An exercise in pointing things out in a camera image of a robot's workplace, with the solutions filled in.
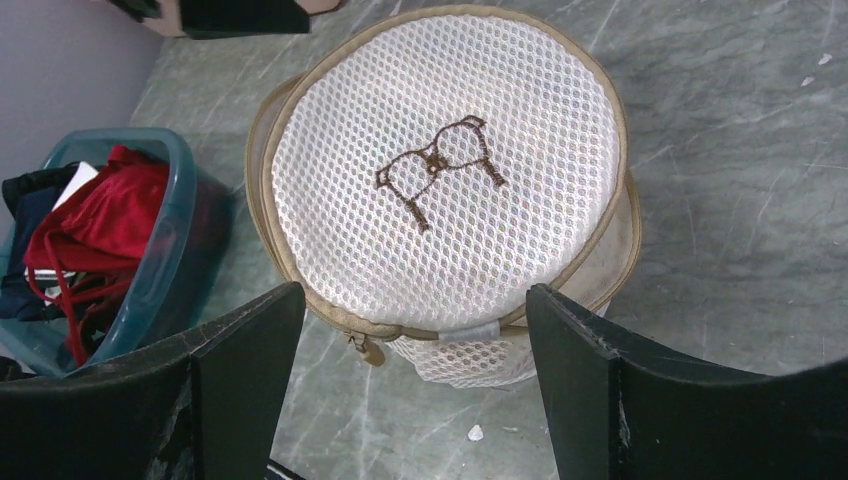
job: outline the white mesh bag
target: white mesh bag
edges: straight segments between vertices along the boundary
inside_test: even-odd
[[[524,295],[599,309],[641,235],[622,108],[550,26],[480,6],[394,17],[266,100],[249,205],[283,276],[372,364],[428,380],[533,375]]]

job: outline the red clothing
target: red clothing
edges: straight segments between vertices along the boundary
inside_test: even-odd
[[[24,255],[29,271],[53,269],[56,272],[87,272],[120,275],[128,278],[107,282],[84,292],[74,293],[62,275],[58,275],[62,294],[49,299],[35,285],[30,286],[48,301],[62,307],[68,317],[68,344],[78,365],[90,356],[80,338],[80,327],[73,305],[84,300],[126,293],[132,275],[144,255],[150,234],[168,185],[168,165],[154,162],[141,152],[115,146],[109,162],[91,181],[36,228]]]

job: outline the red drawstring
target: red drawstring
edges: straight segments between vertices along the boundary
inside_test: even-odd
[[[68,317],[68,343],[71,349],[71,355],[74,357],[74,362],[78,367],[83,366],[86,361],[88,361],[89,354],[86,351],[83,343],[82,337],[80,336],[80,328],[79,322],[77,321],[76,313],[74,312],[74,303],[79,302],[87,302],[90,300],[95,300],[97,298],[104,297],[109,295],[110,293],[125,291],[127,287],[132,283],[132,280],[126,280],[123,282],[118,282],[114,285],[104,286],[101,288],[93,288],[91,290],[77,293],[74,292],[71,287],[68,286],[68,282],[65,280],[65,276],[63,275],[62,263],[59,261],[59,257],[56,256],[56,252],[53,249],[53,242],[50,237],[55,233],[62,233],[60,231],[52,231],[47,232],[44,236],[44,246],[47,253],[47,257],[50,260],[50,264],[53,269],[56,271],[56,279],[59,282],[59,290],[61,294],[59,294],[56,298],[51,298],[47,296],[44,292],[38,288],[38,285],[35,282],[35,272],[30,272],[27,275],[29,280],[29,286],[32,288],[32,291],[35,292],[42,300],[54,303],[59,305],[59,308],[65,313]],[[74,288],[78,288],[84,286],[87,279],[84,279],[79,285],[75,285]]]

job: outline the teal plastic bin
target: teal plastic bin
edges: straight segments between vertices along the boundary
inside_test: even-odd
[[[170,166],[168,187],[150,241],[124,303],[86,365],[148,345],[196,323],[226,249],[232,202],[226,187],[194,164],[185,140],[163,128],[83,130],[53,149],[43,168],[85,161],[104,165],[115,145],[141,150]],[[9,267],[12,233],[0,248]],[[0,319],[0,343],[37,374],[64,377],[76,370],[64,341],[67,322]]]

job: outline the marble floor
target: marble floor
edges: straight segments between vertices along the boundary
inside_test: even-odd
[[[166,43],[133,124],[185,136],[240,198],[206,319],[280,282],[244,203],[262,99],[358,30],[442,3],[350,0],[310,35]],[[645,237],[608,317],[762,373],[848,355],[848,0],[497,3],[588,48],[626,104]],[[535,380],[454,390],[398,357],[371,369],[315,318],[272,457],[317,480],[557,477]]]

